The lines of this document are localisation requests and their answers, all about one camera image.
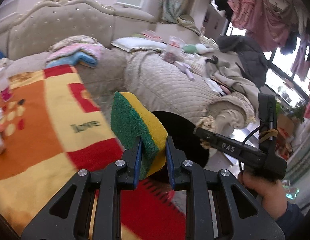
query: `colorful patchwork blanket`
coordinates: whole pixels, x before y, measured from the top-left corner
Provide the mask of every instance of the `colorful patchwork blanket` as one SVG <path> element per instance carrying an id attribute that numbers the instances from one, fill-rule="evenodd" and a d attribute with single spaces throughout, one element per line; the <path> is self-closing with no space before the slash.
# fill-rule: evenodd
<path id="1" fill-rule="evenodd" d="M 10 88 L 13 97 L 0 98 L 0 214 L 20 235 L 79 169 L 102 169 L 123 149 L 75 68 L 15 75 Z M 121 221 L 123 240 L 184 239 L 184 214 L 147 180 L 123 191 Z"/>

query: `human hand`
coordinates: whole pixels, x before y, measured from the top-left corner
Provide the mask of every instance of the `human hand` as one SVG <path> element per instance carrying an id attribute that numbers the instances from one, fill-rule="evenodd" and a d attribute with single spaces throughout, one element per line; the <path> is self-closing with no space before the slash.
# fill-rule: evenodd
<path id="1" fill-rule="evenodd" d="M 248 171 L 241 172 L 238 180 L 246 188 L 255 190 L 263 199 L 262 207 L 277 220 L 286 211 L 287 199 L 285 190 L 279 180 L 270 182 L 263 177 L 254 176 Z"/>

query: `silver screw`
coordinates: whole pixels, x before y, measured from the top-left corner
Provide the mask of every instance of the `silver screw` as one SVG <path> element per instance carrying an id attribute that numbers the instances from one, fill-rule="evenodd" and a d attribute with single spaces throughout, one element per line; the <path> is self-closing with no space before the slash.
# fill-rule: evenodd
<path id="1" fill-rule="evenodd" d="M 227 176 L 230 175 L 230 171 L 226 170 L 226 169 L 223 169 L 223 170 L 221 170 L 221 175 L 227 177 Z"/>
<path id="2" fill-rule="evenodd" d="M 185 160 L 185 161 L 183 161 L 183 164 L 185 165 L 185 166 L 192 166 L 193 165 L 193 162 L 192 161 L 190 161 L 190 160 Z"/>
<path id="3" fill-rule="evenodd" d="M 124 160 L 118 160 L 115 162 L 116 166 L 123 166 L 125 164 Z"/>
<path id="4" fill-rule="evenodd" d="M 86 176 L 87 173 L 88 173 L 88 171 L 85 169 L 81 169 L 80 171 L 78 171 L 78 175 L 81 177 Z"/>

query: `sponge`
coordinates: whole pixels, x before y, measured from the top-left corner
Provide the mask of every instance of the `sponge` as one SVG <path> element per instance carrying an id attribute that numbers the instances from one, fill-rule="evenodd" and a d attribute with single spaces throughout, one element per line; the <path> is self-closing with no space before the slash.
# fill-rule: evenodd
<path id="1" fill-rule="evenodd" d="M 111 111 L 111 129 L 125 149 L 133 147 L 136 136 L 142 137 L 140 179 L 148 177 L 164 166 L 167 131 L 132 93 L 115 93 Z"/>

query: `quilted fabric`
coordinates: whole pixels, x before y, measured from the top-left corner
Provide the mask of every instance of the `quilted fabric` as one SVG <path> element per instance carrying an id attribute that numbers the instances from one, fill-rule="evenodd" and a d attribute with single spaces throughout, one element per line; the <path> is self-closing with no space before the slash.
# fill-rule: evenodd
<path id="1" fill-rule="evenodd" d="M 127 91 L 137 96 L 149 111 L 168 111 L 181 115 L 194 124 L 203 116 L 216 116 L 222 109 L 223 97 L 213 92 L 199 75 L 190 81 L 180 70 L 154 51 L 132 54 L 125 70 L 124 85 Z M 233 98 L 233 109 L 249 119 L 240 99 Z"/>

